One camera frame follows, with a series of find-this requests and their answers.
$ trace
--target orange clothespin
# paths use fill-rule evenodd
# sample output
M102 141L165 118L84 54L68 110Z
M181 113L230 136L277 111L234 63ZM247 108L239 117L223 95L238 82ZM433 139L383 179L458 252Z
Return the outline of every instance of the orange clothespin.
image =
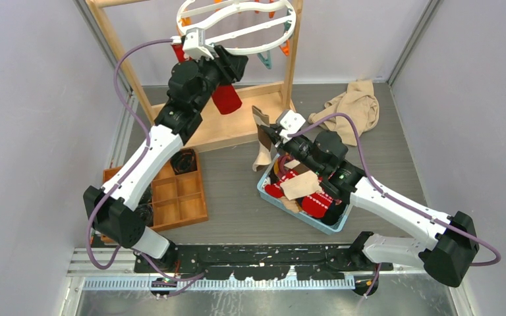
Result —
M273 17L274 17L274 11L269 12L269 18L273 18Z
M290 55L290 40L286 39L286 43L284 46L280 45L280 50L284 53L284 55L289 56Z

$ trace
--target laundry basket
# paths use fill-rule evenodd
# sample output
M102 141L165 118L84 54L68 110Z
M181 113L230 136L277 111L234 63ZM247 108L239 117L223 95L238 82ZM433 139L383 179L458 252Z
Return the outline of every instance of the laundry basket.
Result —
M271 203L272 205L282 209L284 212L292 215L293 217L296 217L300 221L309 224L318 230L321 230L327 235L334 234L336 232L340 232L342 228L344 227L344 224L346 223L346 220L348 219L348 215L350 214L350 211L352 210L352 204L348 205L347 208L344 210L344 213L339 217L339 220L334 224L333 226L328 226L323 224L320 220L314 219L313 217L309 216L304 211L300 211L299 213L294 213L284 207L284 204L280 202L280 200L270 196L265 192L265 186L269 183L269 173L270 170L273 168L276 159L278 158L278 155L274 157L272 164L267 168L267 171L263 174L263 177L261 177L261 180L259 180L259 183L257 183L257 190L259 190L259 193L261 194L261 198L265 201Z

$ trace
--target gray wall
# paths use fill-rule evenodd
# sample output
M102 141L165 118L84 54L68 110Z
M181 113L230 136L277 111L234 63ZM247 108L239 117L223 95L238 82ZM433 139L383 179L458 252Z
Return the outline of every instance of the gray wall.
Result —
M56 315L121 105L72 1L0 1L0 315Z
M428 203L501 251L467 281L479 315L506 315L506 1L444 1L393 91Z
M182 3L183 0L151 0L108 8L107 13L128 49L144 41L177 35L175 15ZM196 0L191 8L212 3L213 0ZM365 78L385 81L427 3L428 0L304 0L295 82L350 82ZM225 34L268 20L267 13L234 14L209 29L207 35ZM222 44L257 46L277 39L280 32L282 28L275 27ZM271 52L273 68L267 70L257 56L251 56L243 82L284 79L284 55L278 48ZM171 49L151 47L136 55L139 57L131 62L142 84L167 83L175 62Z

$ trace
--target wooden board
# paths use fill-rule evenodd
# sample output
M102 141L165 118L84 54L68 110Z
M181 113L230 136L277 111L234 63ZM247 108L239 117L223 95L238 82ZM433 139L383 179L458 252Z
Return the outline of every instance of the wooden board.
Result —
M152 183L152 210L154 223L150 227L155 232L169 230L208 221L208 212L200 160L196 155L197 170L175 174L170 163L165 164ZM103 171L103 181L111 179L121 167ZM101 239L107 243L114 241L104 235Z
M290 102L286 107L281 96L282 82L237 89L242 100L241 108L229 115L221 115L210 100L201 115L203 121L186 147L199 152L220 149L257 140L257 126L253 120L251 106L255 105L263 113L275 120L284 110L295 110ZM164 104L152 107L157 115Z

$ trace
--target crumpled towel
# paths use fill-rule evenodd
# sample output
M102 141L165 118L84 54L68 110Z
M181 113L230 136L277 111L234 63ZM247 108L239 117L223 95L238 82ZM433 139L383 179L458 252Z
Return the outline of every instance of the crumpled towel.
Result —
M325 102L325 109L319 113L312 113L308 121L314 123L332 113L350 116L360 135L375 127L379 120L379 102L374 95L373 82L371 80L351 82L345 93ZM333 117L320 126L338 133L344 144L357 145L354 131L344 117Z

